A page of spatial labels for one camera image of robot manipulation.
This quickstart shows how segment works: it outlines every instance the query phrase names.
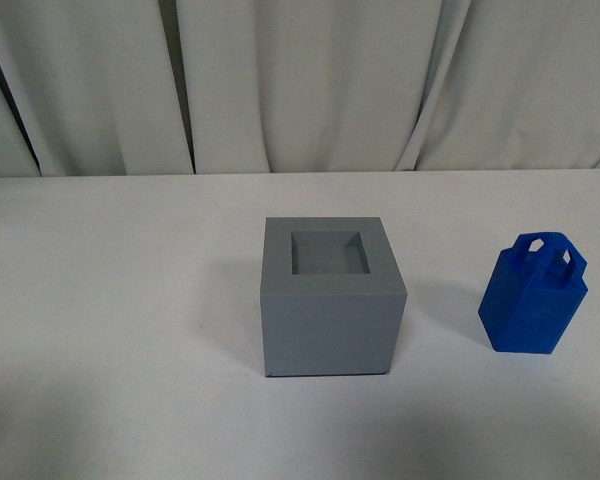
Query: handle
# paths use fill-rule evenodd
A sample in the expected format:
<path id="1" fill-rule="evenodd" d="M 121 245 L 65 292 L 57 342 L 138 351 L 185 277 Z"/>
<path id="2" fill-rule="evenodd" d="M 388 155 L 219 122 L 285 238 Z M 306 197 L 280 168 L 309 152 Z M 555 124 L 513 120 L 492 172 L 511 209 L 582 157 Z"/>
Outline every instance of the handle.
<path id="1" fill-rule="evenodd" d="M 544 283 L 551 265 L 558 258 L 563 258 L 569 252 L 569 262 L 560 274 L 565 284 L 572 278 L 582 278 L 587 267 L 586 260 L 573 246 L 569 239 L 560 232 L 538 232 L 520 235 L 512 247 L 512 264 L 520 270 L 529 253 L 529 248 L 535 240 L 542 240 L 543 245 L 535 252 L 535 266 L 529 283 Z"/>

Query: gray cube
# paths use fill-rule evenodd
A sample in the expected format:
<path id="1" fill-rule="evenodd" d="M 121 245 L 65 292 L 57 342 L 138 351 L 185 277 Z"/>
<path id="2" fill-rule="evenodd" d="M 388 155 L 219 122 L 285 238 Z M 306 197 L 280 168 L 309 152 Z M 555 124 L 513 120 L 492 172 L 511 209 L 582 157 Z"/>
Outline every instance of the gray cube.
<path id="1" fill-rule="evenodd" d="M 379 218 L 267 218 L 266 376 L 387 373 L 406 300 Z"/>

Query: blue object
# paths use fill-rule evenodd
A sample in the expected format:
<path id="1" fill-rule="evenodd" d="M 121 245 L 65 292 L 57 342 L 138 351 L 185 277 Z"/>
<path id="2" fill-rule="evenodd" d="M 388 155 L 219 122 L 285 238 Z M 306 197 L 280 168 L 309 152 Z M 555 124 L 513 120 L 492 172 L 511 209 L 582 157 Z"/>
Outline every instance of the blue object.
<path id="1" fill-rule="evenodd" d="M 478 310 L 494 350 L 553 352 L 587 293 L 586 266 L 558 232 L 523 234 L 502 250 Z"/>

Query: handle hole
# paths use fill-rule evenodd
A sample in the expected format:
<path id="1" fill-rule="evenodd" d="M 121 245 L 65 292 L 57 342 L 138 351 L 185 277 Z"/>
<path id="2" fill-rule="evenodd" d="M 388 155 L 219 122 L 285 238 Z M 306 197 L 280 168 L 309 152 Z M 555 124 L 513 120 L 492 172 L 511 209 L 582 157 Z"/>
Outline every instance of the handle hole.
<path id="1" fill-rule="evenodd" d="M 537 252 L 538 250 L 540 250 L 542 248 L 543 245 L 544 245 L 544 242 L 542 241 L 542 239 L 536 238 L 533 242 L 531 242 L 531 245 L 529 245 L 529 251 Z"/>

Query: gray plastic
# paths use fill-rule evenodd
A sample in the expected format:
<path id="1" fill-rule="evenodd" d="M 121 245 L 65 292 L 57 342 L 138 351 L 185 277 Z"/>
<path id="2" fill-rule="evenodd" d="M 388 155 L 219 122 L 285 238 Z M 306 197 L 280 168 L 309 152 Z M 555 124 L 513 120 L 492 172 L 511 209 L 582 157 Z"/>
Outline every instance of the gray plastic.
<path id="1" fill-rule="evenodd" d="M 387 373 L 406 300 L 379 218 L 267 218 L 266 376 Z"/>

